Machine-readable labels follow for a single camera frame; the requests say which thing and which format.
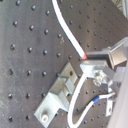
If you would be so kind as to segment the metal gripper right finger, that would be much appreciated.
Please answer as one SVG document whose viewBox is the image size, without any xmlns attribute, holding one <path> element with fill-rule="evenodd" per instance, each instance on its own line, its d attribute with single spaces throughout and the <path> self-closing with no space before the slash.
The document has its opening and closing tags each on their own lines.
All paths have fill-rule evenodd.
<svg viewBox="0 0 128 128">
<path fill-rule="evenodd" d="M 128 37 L 124 37 L 112 47 L 103 48 L 101 51 L 86 53 L 89 59 L 106 60 L 111 68 L 128 60 Z"/>
</svg>

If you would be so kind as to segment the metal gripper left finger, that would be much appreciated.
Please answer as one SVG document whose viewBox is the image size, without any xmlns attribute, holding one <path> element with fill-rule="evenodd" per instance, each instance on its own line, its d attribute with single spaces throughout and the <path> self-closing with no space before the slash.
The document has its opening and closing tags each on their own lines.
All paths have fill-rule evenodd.
<svg viewBox="0 0 128 128">
<path fill-rule="evenodd" d="M 83 61 L 80 68 L 87 78 L 93 79 L 96 86 L 100 87 L 102 84 L 106 84 L 116 94 L 119 93 L 126 71 L 125 67 L 119 66 L 113 70 L 105 61 Z"/>
</svg>

